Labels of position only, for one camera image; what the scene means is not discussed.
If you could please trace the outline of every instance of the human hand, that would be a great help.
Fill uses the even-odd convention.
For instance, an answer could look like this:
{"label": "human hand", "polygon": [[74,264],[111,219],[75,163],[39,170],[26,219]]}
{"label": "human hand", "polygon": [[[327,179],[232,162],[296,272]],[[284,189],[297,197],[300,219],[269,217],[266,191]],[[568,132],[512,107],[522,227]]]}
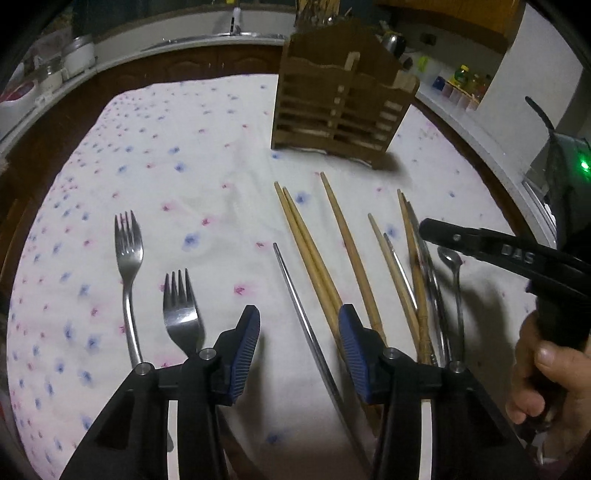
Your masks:
{"label": "human hand", "polygon": [[591,341],[584,353],[546,342],[540,338],[536,318],[537,312],[531,313],[521,326],[505,408],[516,424],[544,411],[543,397],[529,382],[535,368],[562,385],[567,390],[563,409],[544,443],[545,456],[560,458],[575,453],[591,430]]}

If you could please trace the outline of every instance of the floral tablecloth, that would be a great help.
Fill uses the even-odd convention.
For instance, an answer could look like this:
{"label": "floral tablecloth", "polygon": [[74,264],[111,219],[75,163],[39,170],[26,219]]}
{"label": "floral tablecloth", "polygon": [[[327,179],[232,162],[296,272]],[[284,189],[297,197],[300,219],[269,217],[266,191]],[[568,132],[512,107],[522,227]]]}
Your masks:
{"label": "floral tablecloth", "polygon": [[[470,164],[413,107],[391,146],[397,168],[372,171],[319,153],[270,149],[277,77],[235,76],[123,93],[64,165],[21,258],[8,329],[12,406],[26,453],[58,478],[93,420],[130,371],[113,217],[132,209],[144,262],[134,285],[142,353],[182,363],[162,318],[164,276],[188,268],[206,346],[246,304],[261,338],[244,395],[226,410],[248,455],[272,479],[359,479],[362,473],[317,372],[272,249],[278,242],[340,383],[334,342],[273,188],[287,186],[346,303],[367,318],[319,172],[326,172],[368,272],[390,346],[414,347],[367,220],[372,212],[407,265],[396,189],[419,218],[510,232]],[[448,295],[451,276],[437,258]],[[506,391],[512,348],[533,307],[525,280],[473,259],[462,267],[468,361],[494,399]],[[172,406],[170,432],[176,436]],[[424,445],[430,442],[424,419]],[[363,417],[359,434],[373,439]],[[424,466],[428,464],[425,454]],[[177,478],[176,451],[169,454]],[[421,476],[428,478],[428,468]]]}

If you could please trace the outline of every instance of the metal fork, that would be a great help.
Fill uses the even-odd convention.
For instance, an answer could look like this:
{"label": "metal fork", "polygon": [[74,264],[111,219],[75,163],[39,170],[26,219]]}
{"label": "metal fork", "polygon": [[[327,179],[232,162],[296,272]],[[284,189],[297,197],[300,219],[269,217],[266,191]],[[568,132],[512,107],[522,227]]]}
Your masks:
{"label": "metal fork", "polygon": [[191,356],[201,350],[205,340],[205,331],[201,316],[197,310],[195,295],[189,279],[189,271],[185,268],[186,291],[185,287],[183,287],[180,270],[178,271],[178,289],[174,272],[172,273],[172,281],[169,280],[170,276],[166,274],[163,301],[166,331],[170,339],[187,356]]}
{"label": "metal fork", "polygon": [[123,280],[123,319],[125,321],[125,336],[127,337],[127,348],[131,366],[135,368],[144,360],[139,350],[138,334],[135,327],[134,308],[131,301],[131,289],[134,278],[144,259],[144,245],[138,222],[135,220],[133,211],[131,213],[131,225],[127,212],[125,217],[119,214],[119,221],[115,215],[115,253],[117,255],[117,266]]}

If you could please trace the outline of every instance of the wooden cabinet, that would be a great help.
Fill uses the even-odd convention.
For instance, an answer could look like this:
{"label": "wooden cabinet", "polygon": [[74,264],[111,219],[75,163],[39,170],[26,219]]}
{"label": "wooden cabinet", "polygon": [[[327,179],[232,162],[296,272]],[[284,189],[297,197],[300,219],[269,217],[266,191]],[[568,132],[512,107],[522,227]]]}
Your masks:
{"label": "wooden cabinet", "polygon": [[396,7],[396,17],[449,30],[495,50],[506,50],[522,0],[374,0]]}
{"label": "wooden cabinet", "polygon": [[281,47],[197,47],[133,60],[98,73],[38,119],[7,155],[32,196],[42,200],[56,174],[103,108],[120,93],[153,83],[202,80],[242,73],[278,73]]}
{"label": "wooden cabinet", "polygon": [[281,52],[259,45],[222,47],[217,57],[220,76],[244,73],[278,73]]}

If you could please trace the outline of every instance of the spoon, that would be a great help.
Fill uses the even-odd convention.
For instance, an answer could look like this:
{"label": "spoon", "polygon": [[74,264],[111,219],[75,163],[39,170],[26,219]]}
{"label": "spoon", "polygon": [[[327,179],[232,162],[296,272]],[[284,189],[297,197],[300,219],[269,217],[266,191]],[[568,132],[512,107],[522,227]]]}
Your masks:
{"label": "spoon", "polygon": [[439,258],[445,263],[453,273],[453,289],[456,296],[456,310],[457,310],[457,331],[459,338],[458,358],[455,360],[464,363],[466,356],[466,343],[464,337],[464,317],[462,315],[462,297],[460,295],[460,267],[462,266],[462,259],[460,255],[454,250],[445,247],[437,247]]}

